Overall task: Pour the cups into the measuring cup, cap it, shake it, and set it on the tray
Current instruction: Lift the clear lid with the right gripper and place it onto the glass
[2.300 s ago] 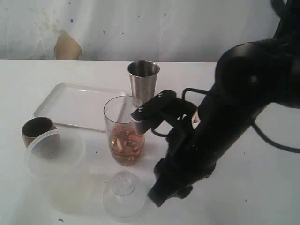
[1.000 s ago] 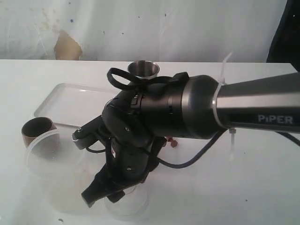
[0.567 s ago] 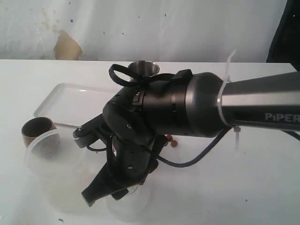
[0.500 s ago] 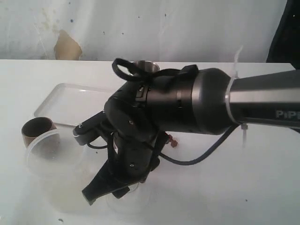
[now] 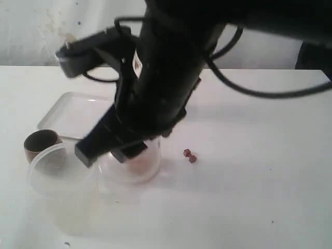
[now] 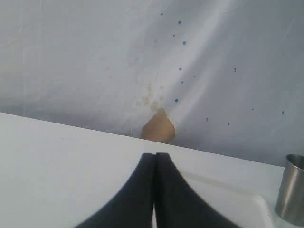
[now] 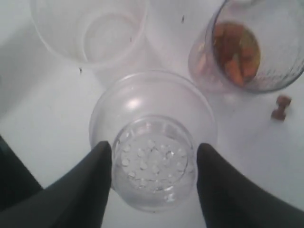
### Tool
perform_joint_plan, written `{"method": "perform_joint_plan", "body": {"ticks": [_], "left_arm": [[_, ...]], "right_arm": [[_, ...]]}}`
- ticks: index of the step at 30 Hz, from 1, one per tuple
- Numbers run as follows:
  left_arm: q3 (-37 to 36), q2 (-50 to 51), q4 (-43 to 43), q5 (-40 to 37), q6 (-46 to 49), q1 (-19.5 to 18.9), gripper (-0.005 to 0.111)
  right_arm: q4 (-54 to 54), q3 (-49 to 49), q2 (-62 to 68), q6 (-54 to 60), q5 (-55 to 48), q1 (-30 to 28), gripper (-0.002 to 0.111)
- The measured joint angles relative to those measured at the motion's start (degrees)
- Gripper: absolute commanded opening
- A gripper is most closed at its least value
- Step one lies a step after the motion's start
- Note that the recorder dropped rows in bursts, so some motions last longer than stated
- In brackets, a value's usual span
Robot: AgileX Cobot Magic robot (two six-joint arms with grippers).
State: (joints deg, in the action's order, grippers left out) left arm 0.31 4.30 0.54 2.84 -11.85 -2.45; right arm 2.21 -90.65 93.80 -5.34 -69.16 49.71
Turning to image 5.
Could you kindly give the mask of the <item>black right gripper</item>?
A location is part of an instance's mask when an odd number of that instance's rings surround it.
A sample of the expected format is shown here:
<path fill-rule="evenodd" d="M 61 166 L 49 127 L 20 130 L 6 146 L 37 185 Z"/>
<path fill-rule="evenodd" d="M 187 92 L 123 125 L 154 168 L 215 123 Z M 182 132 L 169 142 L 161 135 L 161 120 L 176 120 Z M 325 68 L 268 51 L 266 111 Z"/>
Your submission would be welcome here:
<path fill-rule="evenodd" d="M 121 125 L 143 139 L 159 135 L 168 137 L 187 114 L 187 95 L 180 96 L 168 80 L 159 79 L 152 67 L 143 64 L 136 51 L 131 56 L 128 63 L 121 65 L 115 104 L 75 145 L 76 157 L 87 168 L 114 148 L 113 157 L 120 163 L 147 149 L 143 141 L 117 148 L 121 144 L 118 138 Z"/>

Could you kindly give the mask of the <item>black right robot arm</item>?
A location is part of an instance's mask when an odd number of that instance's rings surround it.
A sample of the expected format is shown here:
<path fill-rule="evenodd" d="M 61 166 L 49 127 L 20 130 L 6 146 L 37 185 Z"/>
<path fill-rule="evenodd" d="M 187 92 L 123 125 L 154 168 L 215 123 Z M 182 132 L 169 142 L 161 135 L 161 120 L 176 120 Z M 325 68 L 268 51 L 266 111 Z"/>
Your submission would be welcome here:
<path fill-rule="evenodd" d="M 331 89 L 331 82 L 286 92 L 237 85 L 215 65 L 224 27 L 244 28 L 331 44 L 331 1 L 147 1 L 141 17 L 119 17 L 122 45 L 94 52 L 119 74 L 114 103 L 76 144 L 87 167 L 112 153 L 120 162 L 138 156 L 146 141 L 167 137 L 186 116 L 185 106 L 205 65 L 232 90 L 261 99 L 294 99 Z"/>

